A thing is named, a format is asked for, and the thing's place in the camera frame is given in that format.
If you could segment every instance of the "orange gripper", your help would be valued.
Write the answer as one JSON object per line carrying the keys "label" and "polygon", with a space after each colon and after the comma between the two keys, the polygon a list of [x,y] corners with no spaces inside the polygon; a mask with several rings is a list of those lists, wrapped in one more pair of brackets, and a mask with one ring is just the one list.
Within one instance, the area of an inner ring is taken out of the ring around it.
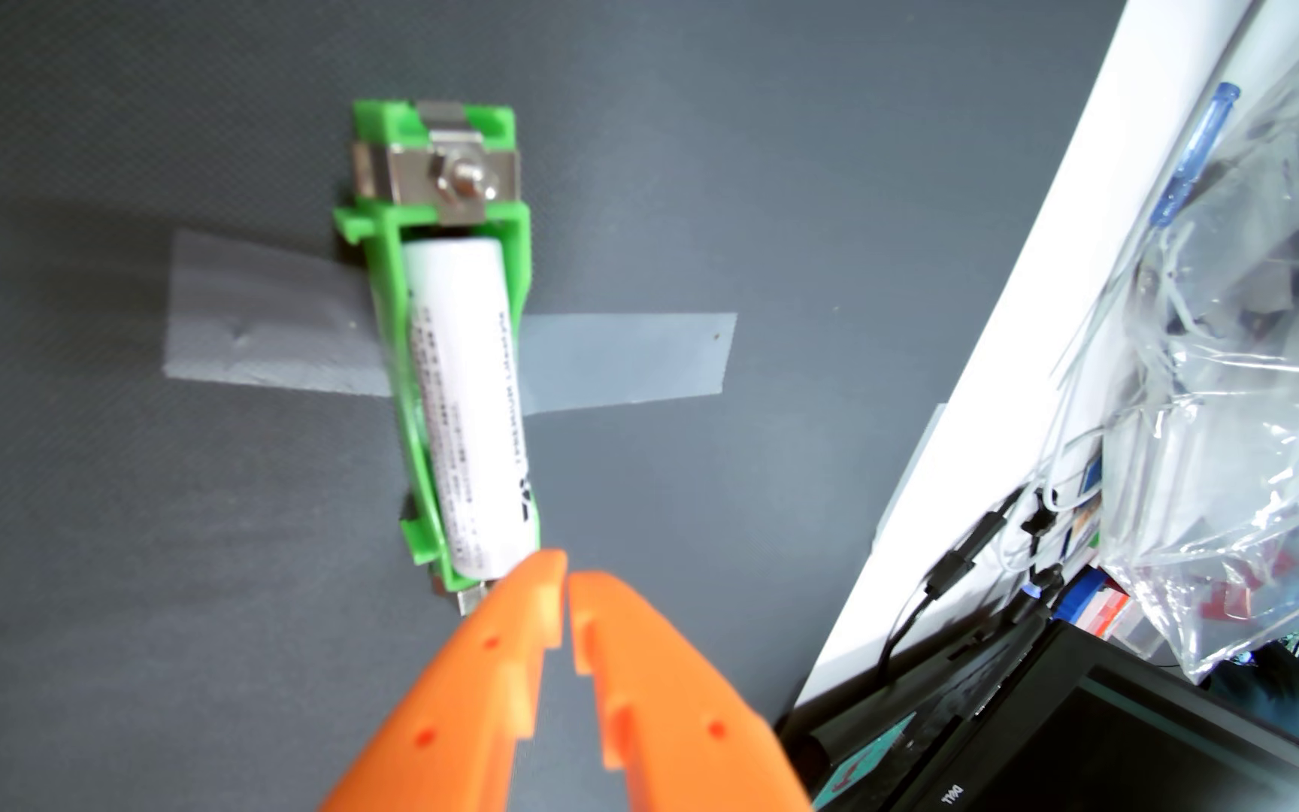
{"label": "orange gripper", "polygon": [[[504,809],[544,648],[560,643],[566,566],[542,551],[496,583],[323,809]],[[809,809],[769,725],[670,621],[603,572],[568,581],[574,668],[594,674],[604,767],[625,770],[634,812]]]}

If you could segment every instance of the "blue pen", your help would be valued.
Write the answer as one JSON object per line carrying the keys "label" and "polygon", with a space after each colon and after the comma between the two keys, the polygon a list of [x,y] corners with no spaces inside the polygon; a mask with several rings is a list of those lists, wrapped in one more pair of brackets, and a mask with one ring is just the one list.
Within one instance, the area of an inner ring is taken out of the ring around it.
{"label": "blue pen", "polygon": [[1216,146],[1216,136],[1225,126],[1225,117],[1231,114],[1231,105],[1241,99],[1241,88],[1233,83],[1217,84],[1216,94],[1211,96],[1211,103],[1205,107],[1205,113],[1200,114],[1200,122],[1191,134],[1181,152],[1177,170],[1170,174],[1167,191],[1156,201],[1156,208],[1150,213],[1152,229],[1170,226],[1170,221],[1177,218],[1181,205],[1186,203],[1186,196],[1191,194],[1195,182],[1200,178],[1200,170],[1205,169],[1205,160],[1211,156],[1211,148]]}

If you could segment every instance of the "bolt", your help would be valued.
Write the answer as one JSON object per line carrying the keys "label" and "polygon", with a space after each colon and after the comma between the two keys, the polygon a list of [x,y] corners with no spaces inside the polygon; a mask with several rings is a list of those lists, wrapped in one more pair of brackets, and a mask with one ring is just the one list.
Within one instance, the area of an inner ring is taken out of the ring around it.
{"label": "bolt", "polygon": [[439,188],[453,190],[460,197],[483,197],[487,201],[498,195],[496,177],[472,157],[455,157],[440,175]]}

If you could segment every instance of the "gray tape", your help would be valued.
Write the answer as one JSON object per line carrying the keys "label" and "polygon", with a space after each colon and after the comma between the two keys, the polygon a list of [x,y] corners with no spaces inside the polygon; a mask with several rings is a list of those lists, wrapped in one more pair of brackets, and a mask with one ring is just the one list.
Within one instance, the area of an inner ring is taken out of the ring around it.
{"label": "gray tape", "polygon": [[525,317],[523,413],[718,395],[733,339],[734,313]]}
{"label": "gray tape", "polygon": [[[173,235],[169,378],[390,395],[364,272],[255,243]],[[718,395],[734,313],[527,314],[523,413]]]}
{"label": "gray tape", "polygon": [[171,264],[169,378],[390,395],[364,272],[183,230]]}

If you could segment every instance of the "metal terminal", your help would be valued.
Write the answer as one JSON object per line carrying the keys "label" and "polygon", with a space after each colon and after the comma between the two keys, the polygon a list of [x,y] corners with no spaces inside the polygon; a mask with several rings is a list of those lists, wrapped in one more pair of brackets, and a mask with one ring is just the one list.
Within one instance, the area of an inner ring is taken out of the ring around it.
{"label": "metal terminal", "polygon": [[434,594],[439,595],[440,599],[453,599],[456,604],[460,604],[460,617],[469,617],[469,613],[490,596],[490,590],[498,583],[498,581],[481,581],[474,586],[469,586],[468,590],[451,592],[448,589],[444,589],[444,579],[433,572],[433,568],[429,572],[429,582],[434,586]]}
{"label": "metal terminal", "polygon": [[483,149],[483,135],[452,101],[420,101],[429,129],[426,149],[395,144],[353,144],[353,184],[364,197],[400,205],[430,204],[440,226],[477,226],[483,205],[520,199],[520,153]]}
{"label": "metal terminal", "polygon": [[469,617],[469,613],[479,608],[479,604],[490,596],[490,586],[492,583],[492,581],[483,581],[469,586],[468,590],[455,592],[455,599],[460,600],[460,617]]}

